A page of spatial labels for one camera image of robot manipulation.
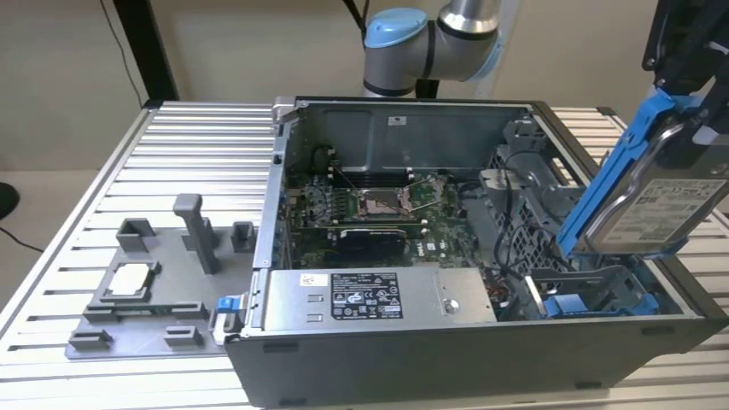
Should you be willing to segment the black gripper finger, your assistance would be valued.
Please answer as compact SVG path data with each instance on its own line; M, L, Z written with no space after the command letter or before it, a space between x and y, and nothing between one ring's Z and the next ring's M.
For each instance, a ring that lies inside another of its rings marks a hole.
M661 84L660 71L667 60L668 25L671 17L671 1L660 0L656 4L655 18L647 39L647 47L643 57L643 69L655 74L653 86Z
M725 167L728 163L728 89L712 89L697 107L676 116L683 126L663 154L667 167Z

